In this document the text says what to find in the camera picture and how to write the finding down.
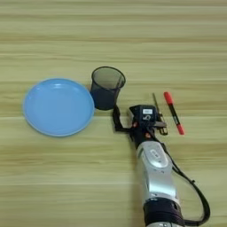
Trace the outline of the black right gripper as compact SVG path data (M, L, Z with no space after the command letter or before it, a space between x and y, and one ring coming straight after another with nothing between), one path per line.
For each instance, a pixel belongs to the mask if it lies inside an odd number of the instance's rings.
M121 124L121 113L118 106L113 108L113 124L114 129L119 132L130 132L130 137L135 143L136 147L139 147L143 142L156 141L158 138L155 136L155 129L157 129L161 135L167 135L167 124L164 121L157 121L154 123L154 128L150 124L139 123L138 121L132 122L131 128L124 128Z

